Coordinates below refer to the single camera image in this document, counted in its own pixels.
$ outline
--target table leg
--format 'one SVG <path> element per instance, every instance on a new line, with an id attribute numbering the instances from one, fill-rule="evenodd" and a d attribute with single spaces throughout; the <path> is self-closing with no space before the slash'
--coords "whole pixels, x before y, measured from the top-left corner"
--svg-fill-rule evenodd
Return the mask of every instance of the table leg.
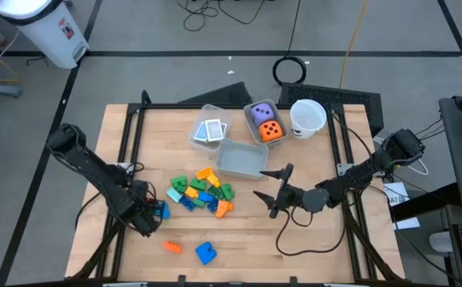
<path id="1" fill-rule="evenodd" d="M 419 214 L 440 209 L 447 204 L 461 205 L 457 183 L 451 183 L 431 193 L 397 204 L 392 208 L 391 215 L 394 221 L 399 222 Z"/>

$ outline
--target paper cup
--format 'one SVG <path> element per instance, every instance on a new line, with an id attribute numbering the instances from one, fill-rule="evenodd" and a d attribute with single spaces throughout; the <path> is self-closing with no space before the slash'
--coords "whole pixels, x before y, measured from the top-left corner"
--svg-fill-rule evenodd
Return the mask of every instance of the paper cup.
<path id="1" fill-rule="evenodd" d="M 308 139 L 326 124 L 325 109 L 313 100 L 297 100 L 290 111 L 291 133 L 298 139 Z"/>

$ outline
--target concrete floor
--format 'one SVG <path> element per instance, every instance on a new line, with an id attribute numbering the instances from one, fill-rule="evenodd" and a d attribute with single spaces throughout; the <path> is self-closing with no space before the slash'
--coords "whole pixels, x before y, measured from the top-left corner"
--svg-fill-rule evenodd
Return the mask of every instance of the concrete floor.
<path id="1" fill-rule="evenodd" d="M 273 57 L 271 51 L 285 50 L 289 44 L 295 0 L 266 1 L 256 20 L 248 26 L 220 14 L 208 18 L 199 32 L 184 30 L 183 20 L 188 14 L 175 0 L 73 2 L 71 13 L 82 30 L 90 26 L 93 8 L 101 4 L 99 11 L 95 11 L 97 18 L 89 39 L 93 52 L 172 53 L 86 57 L 72 89 L 65 89 L 68 76 L 73 73 L 69 70 L 46 66 L 43 61 L 26 66 L 31 57 L 20 57 L 26 56 L 24 53 L 4 57 L 20 75 L 23 95 L 18 100 L 0 96 L 0 267 L 63 94 L 70 97 L 62 121 L 79 125 L 91 148 L 96 146 L 105 105 L 137 102 L 144 88 L 155 103 L 177 102 L 237 81 L 244 81 L 256 100 L 278 100 L 280 95 L 280 88 L 271 76 L 271 67 L 278 57 Z M 462 37 L 462 0 L 445 2 Z M 242 19 L 251 18 L 259 4 L 259 0 L 222 2 L 227 12 Z M 292 50 L 346 51 L 360 7 L 361 2 L 354 0 L 302 0 Z M 197 26 L 200 18 L 193 18 L 187 24 Z M 16 31 L 2 19 L 0 30 L 8 38 Z M 438 99 L 462 95 L 462 54 L 421 57 L 419 53 L 462 52 L 454 36 L 438 1 L 371 0 L 353 49 L 405 53 L 351 57 L 344 88 L 381 94 L 385 130 L 419 131 L 437 120 Z M 255 52 L 236 56 L 238 50 Z M 37 51 L 37 48 L 19 35 L 10 51 Z M 192 57 L 181 57 L 179 51 L 192 51 Z M 206 57 L 197 51 L 222 52 Z M 301 58 L 309 62 L 306 84 L 338 87 L 342 57 Z M 293 81 L 299 71 L 296 65 L 286 63 L 279 68 L 279 74 L 283 80 Z M 0 79 L 10 76 L 0 66 Z M 399 171 L 399 176 L 429 190 L 453 182 L 444 134 L 425 143 L 424 162 L 430 175 L 406 169 Z M 53 160 L 47 163 L 7 284 L 63 278 L 74 235 L 74 218 L 85 185 L 83 178 Z M 428 234 L 439 230 L 441 222 L 434 213 L 421 217 L 421 222 L 420 229 L 405 234 L 416 245 L 427 247 Z M 409 246 L 398 242 L 409 279 L 446 283 L 441 273 Z M 441 258 L 430 256 L 437 264 L 443 264 Z"/>

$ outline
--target white bin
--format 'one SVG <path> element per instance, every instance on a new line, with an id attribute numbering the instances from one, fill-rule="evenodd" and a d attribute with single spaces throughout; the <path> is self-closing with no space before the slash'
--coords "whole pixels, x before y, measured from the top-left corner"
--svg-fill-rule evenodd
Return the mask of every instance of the white bin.
<path id="1" fill-rule="evenodd" d="M 0 17 L 17 26 L 61 68 L 76 67 L 89 49 L 62 0 L 1 0 Z"/>

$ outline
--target wooden table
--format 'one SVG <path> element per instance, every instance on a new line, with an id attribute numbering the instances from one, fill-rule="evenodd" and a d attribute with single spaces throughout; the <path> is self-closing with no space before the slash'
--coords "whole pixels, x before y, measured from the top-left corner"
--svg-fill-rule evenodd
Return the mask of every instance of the wooden table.
<path id="1" fill-rule="evenodd" d="M 108 105 L 101 126 L 96 153 L 107 162 L 116 162 L 122 136 L 127 105 Z M 346 121 L 373 149 L 369 125 L 362 105 L 346 105 Z M 191 109 L 151 109 L 146 110 L 142 131 L 139 162 L 145 170 L 136 174 L 136 179 L 151 181 L 158 190 L 159 199 L 169 203 L 172 217 L 150 238 L 143 238 L 131 230 L 126 231 L 123 257 L 120 266 L 120 281 L 177 281 L 180 274 L 187 281 L 248 281 L 287 282 L 290 276 L 299 282 L 353 282 L 346 237 L 342 244 L 329 254 L 303 254 L 296 257 L 282 256 L 275 249 L 275 239 L 286 220 L 280 213 L 276 219 L 268 218 L 265 204 L 253 193 L 262 191 L 276 196 L 280 181 L 263 178 L 259 181 L 216 175 L 223 183 L 230 183 L 236 191 L 233 200 L 235 209 L 225 218 L 215 218 L 207 209 L 189 212 L 184 206 L 175 204 L 167 197 L 169 179 L 186 175 L 195 177 L 195 172 L 213 166 L 215 161 L 205 154 L 193 150 L 188 143 L 188 132 L 192 128 L 198 110 Z M 244 120 L 242 110 L 232 110 L 235 114 L 229 138 L 252 144 L 252 138 Z M 281 110 L 282 118 L 289 124 L 289 110 Z M 336 128 L 343 156 L 340 128 Z M 353 156 L 357 163 L 367 159 L 367 152 L 357 137 L 350 133 Z M 131 154 L 132 138 L 129 140 L 127 157 Z M 293 136 L 277 147 L 270 149 L 268 170 L 278 170 L 287 163 L 294 165 L 290 184 L 310 189 L 314 184 L 335 176 L 334 158 L 330 145 L 330 134 L 326 126 L 308 140 L 297 140 Z M 373 185 L 383 188 L 375 179 Z M 96 189 L 87 186 L 85 201 Z M 387 264 L 401 277 L 404 271 L 397 248 L 396 238 L 390 221 L 385 195 L 368 189 L 362 201 L 373 245 Z M 75 234 L 73 248 L 66 270 L 66 276 L 76 273 L 99 244 L 107 208 L 100 197 L 82 214 Z M 295 217 L 307 222 L 309 214 L 297 210 Z M 290 222 L 281 237 L 280 246 L 286 252 L 316 249 L 324 250 L 333 246 L 342 232 L 342 210 L 325 207 L 314 216 L 312 224 L 301 228 Z M 183 247 L 181 255 L 171 254 L 161 247 L 163 240 L 179 243 Z M 195 248 L 211 242 L 218 256 L 209 265 L 203 266 L 195 254 Z M 357 250 L 361 263 L 361 274 L 367 276 L 363 249 L 358 240 Z M 108 258 L 113 257 L 113 247 Z"/>

